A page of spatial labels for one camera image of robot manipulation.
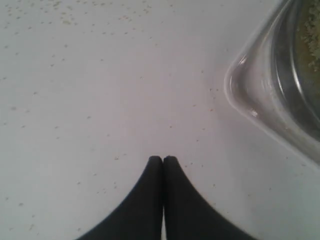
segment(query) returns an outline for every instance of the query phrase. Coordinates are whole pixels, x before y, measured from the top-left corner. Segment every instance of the speckled surface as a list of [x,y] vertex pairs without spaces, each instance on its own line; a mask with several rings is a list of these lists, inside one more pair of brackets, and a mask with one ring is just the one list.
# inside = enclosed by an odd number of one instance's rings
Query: speckled surface
[[320,236],[320,175],[228,103],[279,0],[1,0],[0,239],[70,240],[150,155],[259,239]]

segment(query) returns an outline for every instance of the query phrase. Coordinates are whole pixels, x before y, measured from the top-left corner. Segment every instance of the white surface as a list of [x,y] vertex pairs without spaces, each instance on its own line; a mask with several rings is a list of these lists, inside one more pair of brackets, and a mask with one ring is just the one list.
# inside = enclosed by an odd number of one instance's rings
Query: white surface
[[150,155],[259,239],[319,238],[318,169],[224,93],[278,0],[56,2],[0,3],[0,239],[79,237]]

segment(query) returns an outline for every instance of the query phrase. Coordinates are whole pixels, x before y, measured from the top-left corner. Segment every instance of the white countertop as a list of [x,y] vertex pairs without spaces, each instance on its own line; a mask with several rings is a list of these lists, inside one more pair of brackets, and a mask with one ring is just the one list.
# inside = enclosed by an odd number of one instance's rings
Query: white countertop
[[279,2],[1,0],[0,239],[81,236],[151,155],[256,238],[318,239],[318,168],[224,92]]

